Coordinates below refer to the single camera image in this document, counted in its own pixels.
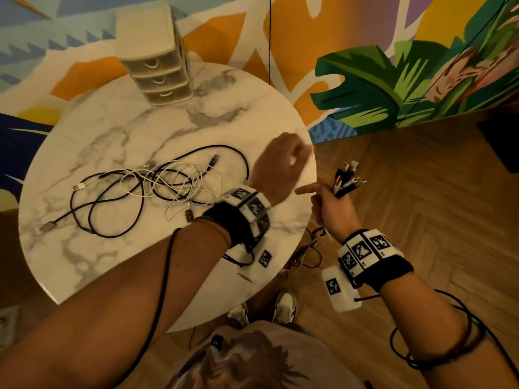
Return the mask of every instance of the marble tabletop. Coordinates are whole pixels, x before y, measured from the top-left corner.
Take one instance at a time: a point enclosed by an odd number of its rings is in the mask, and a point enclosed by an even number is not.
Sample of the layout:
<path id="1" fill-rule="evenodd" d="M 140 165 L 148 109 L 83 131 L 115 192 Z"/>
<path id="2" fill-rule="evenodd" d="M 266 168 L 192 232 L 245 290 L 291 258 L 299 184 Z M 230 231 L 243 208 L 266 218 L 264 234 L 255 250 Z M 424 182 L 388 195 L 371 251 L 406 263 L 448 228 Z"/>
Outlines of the marble tabletop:
<path id="1" fill-rule="evenodd" d="M 179 104 L 150 106 L 129 76 L 77 99 L 36 153 L 20 200 L 20 240 L 34 277 L 56 303 L 186 225 L 183 213 L 168 221 L 165 212 L 169 203 L 150 197 L 135 227 L 116 239 L 79 229 L 72 216 L 42 234 L 39 229 L 43 224 L 69 210 L 72 186 L 83 178 L 159 164 L 217 143 L 239 149 L 252 168 L 269 141 L 282 132 L 297 133 L 310 143 L 297 111 L 262 80 L 212 63 L 193 63 L 191 74 L 195 96 Z M 208 164 L 214 154 L 220 155 L 215 168 L 223 175 L 225 190 L 242 184 L 245 167 L 230 150 L 205 150 L 186 161 Z M 315 177 L 312 156 L 299 185 L 312 183 Z M 92 200 L 105 187 L 96 183 L 78 191 L 77 203 Z M 104 204 L 95 209 L 94 222 L 101 232 L 118 233 L 133 222 L 139 205 L 140 198 L 134 196 Z M 175 208 L 169 209 L 168 217 Z M 195 208 L 195 216 L 203 210 Z M 88 210 L 82 211 L 78 216 L 84 219 Z M 239 268 L 221 259 L 171 330 L 211 320 L 263 288 L 295 250 L 310 214 L 309 196 L 294 193 L 274 208 L 271 228 L 259 246 L 273 255 L 268 266 L 264 268 L 256 259 L 250 267 Z"/>

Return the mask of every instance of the person's left arm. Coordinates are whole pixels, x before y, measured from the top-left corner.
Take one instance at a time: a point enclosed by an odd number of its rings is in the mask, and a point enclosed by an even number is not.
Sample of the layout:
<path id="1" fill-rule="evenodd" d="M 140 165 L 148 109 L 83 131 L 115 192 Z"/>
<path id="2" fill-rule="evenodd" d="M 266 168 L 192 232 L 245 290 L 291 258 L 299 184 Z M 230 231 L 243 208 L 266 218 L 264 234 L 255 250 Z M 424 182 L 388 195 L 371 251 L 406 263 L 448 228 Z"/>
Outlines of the person's left arm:
<path id="1" fill-rule="evenodd" d="M 295 134 L 274 139 L 254 165 L 249 185 L 272 206 L 292 192 L 311 154 Z M 291 157 L 296 162 L 290 165 Z M 5 388 L 110 387 L 135 360 L 152 326 L 169 237 L 102 275 L 62 303 L 2 355 Z M 230 246 L 229 233 L 199 220 L 172 247 L 164 307 L 153 340 L 164 334 Z"/>

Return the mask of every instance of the sneaker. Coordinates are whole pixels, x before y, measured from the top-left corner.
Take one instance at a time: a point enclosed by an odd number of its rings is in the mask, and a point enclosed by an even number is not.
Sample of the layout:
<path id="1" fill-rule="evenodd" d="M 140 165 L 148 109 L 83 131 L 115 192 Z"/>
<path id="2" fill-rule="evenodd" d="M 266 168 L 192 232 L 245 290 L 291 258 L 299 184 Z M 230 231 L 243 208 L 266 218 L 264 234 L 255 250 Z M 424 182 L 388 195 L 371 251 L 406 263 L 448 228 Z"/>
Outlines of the sneaker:
<path id="1" fill-rule="evenodd" d="M 276 309 L 272 322 L 275 324 L 287 324 L 294 322 L 297 301 L 295 294 L 290 291 L 281 291 L 276 301 Z"/>
<path id="2" fill-rule="evenodd" d="M 238 307 L 234 307 L 227 313 L 227 316 L 237 320 L 243 328 L 249 324 L 249 312 L 247 310 L 246 303 L 242 303 Z"/>

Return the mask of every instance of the white drawer top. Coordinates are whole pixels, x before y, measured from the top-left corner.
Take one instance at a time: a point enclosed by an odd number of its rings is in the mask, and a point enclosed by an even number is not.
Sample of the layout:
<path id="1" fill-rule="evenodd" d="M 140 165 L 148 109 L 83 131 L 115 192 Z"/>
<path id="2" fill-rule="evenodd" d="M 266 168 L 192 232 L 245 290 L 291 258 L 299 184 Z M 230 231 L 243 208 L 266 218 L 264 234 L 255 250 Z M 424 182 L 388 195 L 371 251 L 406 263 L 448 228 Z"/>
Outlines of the white drawer top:
<path id="1" fill-rule="evenodd" d="M 171 7 L 167 4 L 117 12 L 115 52 L 121 60 L 152 58 L 174 50 Z"/>

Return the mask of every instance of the wristband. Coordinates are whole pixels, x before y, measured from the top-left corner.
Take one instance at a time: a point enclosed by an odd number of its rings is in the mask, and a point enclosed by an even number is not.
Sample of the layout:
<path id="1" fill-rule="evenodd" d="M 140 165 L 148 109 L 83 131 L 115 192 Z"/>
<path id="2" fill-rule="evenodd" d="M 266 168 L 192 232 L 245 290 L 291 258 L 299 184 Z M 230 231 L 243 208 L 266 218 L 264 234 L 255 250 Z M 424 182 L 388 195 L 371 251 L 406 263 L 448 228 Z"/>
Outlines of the wristband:
<path id="1" fill-rule="evenodd" d="M 404 254 L 377 229 L 353 233 L 338 255 L 341 268 L 354 289 L 367 284 L 379 292 L 387 281 L 413 271 Z"/>
<path id="2" fill-rule="evenodd" d="M 244 244 L 252 250 L 270 227 L 270 203 L 261 193 L 249 186 L 228 191 L 199 218 L 220 225 L 229 232 L 231 247 Z"/>

